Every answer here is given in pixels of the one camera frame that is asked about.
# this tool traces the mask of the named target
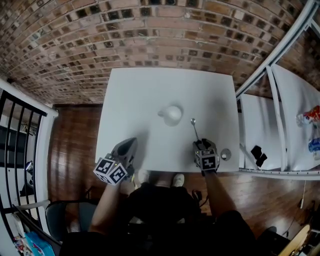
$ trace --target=white sneaker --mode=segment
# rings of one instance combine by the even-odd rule
[[[144,169],[140,169],[138,171],[138,180],[140,182],[140,184],[144,183],[144,182],[149,182],[149,177],[150,177],[150,171],[149,170],[144,170]]]
[[[177,173],[173,177],[172,187],[182,187],[185,183],[185,176],[182,173]]]

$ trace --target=brick wall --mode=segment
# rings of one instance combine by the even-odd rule
[[[56,104],[102,103],[111,69],[121,67],[228,74],[237,89],[302,8],[300,0],[2,0],[0,71]],[[281,64],[301,73],[301,58]],[[270,97],[265,80],[250,93]]]

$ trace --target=black railing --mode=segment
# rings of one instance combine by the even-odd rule
[[[10,109],[10,114],[8,117],[8,123],[6,127],[6,135],[5,135],[5,143],[4,146],[0,146],[0,150],[4,151],[4,160],[1,163],[0,162],[0,167],[4,167],[4,172],[5,172],[5,185],[6,185],[6,192],[7,192],[7,199],[9,202],[9,207],[4,208],[3,205],[3,200],[4,200],[4,195],[0,194],[0,214],[3,219],[4,225],[7,229],[7,232],[11,238],[12,241],[14,241],[13,233],[10,229],[8,220],[6,215],[11,214],[13,212],[16,212],[16,208],[12,204],[12,197],[10,195],[10,186],[9,186],[9,179],[8,179],[8,169],[9,168],[14,168],[14,185],[15,185],[15,192],[16,192],[16,197],[17,197],[17,203],[20,206],[21,205],[21,200],[20,200],[20,194],[19,194],[19,188],[18,188],[18,172],[21,172],[21,169],[23,169],[23,180],[24,180],[24,193],[26,197],[26,203],[27,205],[29,204],[29,192],[27,191],[28,187],[28,182],[27,182],[27,152],[28,152],[28,142],[29,142],[29,135],[31,131],[31,125],[33,122],[33,118],[35,117],[35,114],[38,115],[38,119],[35,121],[36,127],[35,127],[35,134],[34,134],[34,150],[32,154],[32,160],[33,160],[33,172],[32,172],[32,185],[33,185],[33,195],[34,195],[34,202],[37,203],[37,193],[36,193],[36,153],[37,153],[37,142],[38,142],[38,134],[39,134],[39,127],[41,124],[42,116],[46,117],[47,113],[43,112],[40,109],[37,109],[36,107],[24,102],[23,100],[16,98],[15,96],[9,94],[6,91],[2,92],[1,98],[0,98],[0,121],[2,114],[4,112],[4,107],[6,102],[12,102],[12,106]],[[16,114],[15,110],[19,109],[20,112],[17,113],[17,116],[19,116],[18,120],[18,125],[15,131],[15,141],[14,141],[14,146],[10,145],[10,137],[13,136],[14,132],[11,129],[12,126],[12,121],[13,121],[13,116]],[[24,149],[22,147],[19,147],[19,139],[20,142],[22,141],[22,135],[21,135],[21,125],[24,121],[24,118],[26,115],[27,120],[27,128],[25,131],[25,140],[24,142]],[[14,163],[10,162],[8,159],[10,159],[11,153],[14,152]],[[36,208],[36,215],[38,219],[38,228],[42,230],[42,225],[41,225],[41,220],[40,220],[40,215],[39,215],[39,210]],[[31,211],[28,210],[28,214],[26,214],[30,221],[34,222],[36,220],[33,219]]]

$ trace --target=person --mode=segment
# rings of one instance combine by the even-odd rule
[[[182,186],[183,174],[173,178],[171,187],[147,182],[148,171],[140,171],[138,177],[141,187],[122,202],[120,184],[107,185],[89,232],[69,233],[60,255],[257,255],[254,234],[215,172],[204,175],[216,220],[209,222],[201,221],[199,204]],[[129,224],[133,219],[140,224]]]

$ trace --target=wooden floor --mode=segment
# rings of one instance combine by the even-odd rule
[[[49,199],[76,200],[94,186],[93,197],[101,196],[105,184],[93,174],[101,106],[58,107],[48,158]],[[303,196],[303,180],[281,180],[224,174],[220,180],[233,198],[237,209],[258,237],[266,228],[276,226],[284,233],[292,221],[289,238],[299,230],[311,201],[319,202],[320,182],[307,181],[303,209],[297,207]],[[206,198],[206,184],[199,173],[186,174],[184,185],[189,192],[202,191]],[[202,211],[210,214],[209,205]]]

